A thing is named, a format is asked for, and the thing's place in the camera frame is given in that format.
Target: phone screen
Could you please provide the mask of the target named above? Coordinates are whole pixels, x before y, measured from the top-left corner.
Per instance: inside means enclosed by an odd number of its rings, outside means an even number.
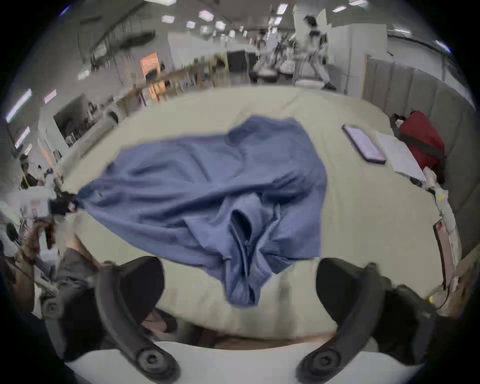
[[[348,125],[344,125],[343,129],[365,160],[382,164],[385,163],[386,159],[382,150],[372,143],[370,137],[368,137],[364,131]]]

